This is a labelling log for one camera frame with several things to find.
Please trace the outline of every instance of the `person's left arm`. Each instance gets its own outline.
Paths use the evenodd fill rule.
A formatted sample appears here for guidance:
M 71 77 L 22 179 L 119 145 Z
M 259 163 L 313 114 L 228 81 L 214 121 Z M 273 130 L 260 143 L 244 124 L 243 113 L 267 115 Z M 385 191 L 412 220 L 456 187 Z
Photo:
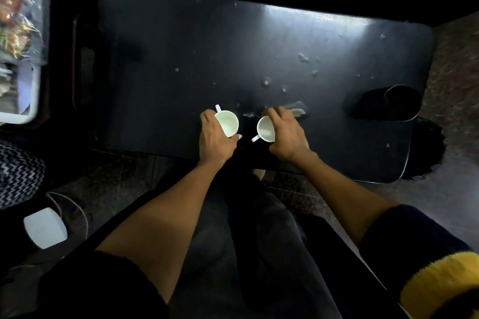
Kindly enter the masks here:
M 180 276 L 207 190 L 241 138 L 227 138 L 214 111 L 206 110 L 200 117 L 196 168 L 123 221 L 97 248 L 135 263 L 166 303 Z

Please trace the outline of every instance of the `yellow stripe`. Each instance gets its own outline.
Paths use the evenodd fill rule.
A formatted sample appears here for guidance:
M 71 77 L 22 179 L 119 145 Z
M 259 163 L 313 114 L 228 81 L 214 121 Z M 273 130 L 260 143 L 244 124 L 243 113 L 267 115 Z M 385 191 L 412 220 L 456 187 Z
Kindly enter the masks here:
M 459 252 L 416 273 L 401 291 L 401 304 L 414 319 L 428 319 L 447 301 L 475 287 L 479 287 L 479 255 Z

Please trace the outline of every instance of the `hand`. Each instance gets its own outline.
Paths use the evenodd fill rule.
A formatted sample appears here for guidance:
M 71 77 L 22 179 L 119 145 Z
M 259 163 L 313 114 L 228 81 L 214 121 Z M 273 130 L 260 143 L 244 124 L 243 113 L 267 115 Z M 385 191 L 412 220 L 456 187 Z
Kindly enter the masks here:
M 231 158 L 240 134 L 227 138 L 213 110 L 201 113 L 200 163 L 218 164 L 219 168 Z
M 276 134 L 275 142 L 270 146 L 271 153 L 294 165 L 299 163 L 299 159 L 304 154 L 312 153 L 304 130 L 294 118 L 291 110 L 280 106 L 276 112 L 270 107 L 263 114 L 271 119 Z

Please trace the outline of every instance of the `cord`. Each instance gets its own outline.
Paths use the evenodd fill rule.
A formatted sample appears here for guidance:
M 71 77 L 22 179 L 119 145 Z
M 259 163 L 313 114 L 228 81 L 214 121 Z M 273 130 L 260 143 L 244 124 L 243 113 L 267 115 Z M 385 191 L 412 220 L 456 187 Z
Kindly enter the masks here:
M 56 194 L 56 195 L 59 195 L 60 197 L 63 197 L 63 198 L 68 199 L 70 202 L 72 202 L 72 203 L 75 205 L 75 207 L 77 207 L 77 208 L 80 210 L 80 212 L 83 214 L 83 217 L 85 217 L 85 225 L 86 225 L 86 229 L 85 229 L 85 239 L 87 239 L 87 238 L 88 238 L 88 228 L 89 228 L 89 226 L 88 226 L 88 218 L 87 218 L 87 215 L 85 214 L 85 212 L 83 211 L 83 209 L 81 209 L 81 207 L 80 207 L 73 199 L 67 197 L 66 195 L 63 195 L 63 194 L 57 193 L 57 192 L 47 192 L 46 195 L 47 195 L 52 201 L 55 202 L 55 204 L 57 205 L 58 209 L 60 209 L 60 206 L 59 206 L 58 203 L 51 197 L 50 194 Z

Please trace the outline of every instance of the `person's left hand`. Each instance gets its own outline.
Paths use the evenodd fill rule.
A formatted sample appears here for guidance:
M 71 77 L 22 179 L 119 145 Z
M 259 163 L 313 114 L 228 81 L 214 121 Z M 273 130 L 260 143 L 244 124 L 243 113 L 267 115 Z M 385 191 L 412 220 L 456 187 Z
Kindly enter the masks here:
M 240 134 L 227 138 L 213 110 L 206 110 L 200 115 L 203 125 L 200 134 L 200 163 L 223 164 L 231 158 L 236 149 Z

